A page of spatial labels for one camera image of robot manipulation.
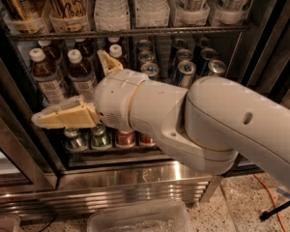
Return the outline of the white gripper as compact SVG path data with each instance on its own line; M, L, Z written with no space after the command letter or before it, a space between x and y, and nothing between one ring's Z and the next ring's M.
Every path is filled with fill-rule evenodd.
M105 50L99 49L97 54L106 77L96 87L94 103L87 102L82 95L68 98L35 113L31 121L36 126L48 130L89 129L102 120L110 128L131 131L129 113L133 97L149 77L123 69L122 63Z

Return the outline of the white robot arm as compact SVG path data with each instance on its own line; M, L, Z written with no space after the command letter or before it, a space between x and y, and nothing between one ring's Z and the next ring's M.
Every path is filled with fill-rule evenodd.
M182 88L123 69L99 83L93 101L72 97L32 121L47 129L104 123L142 132L174 160L212 175L243 155L290 190L290 110L223 77L201 77Z

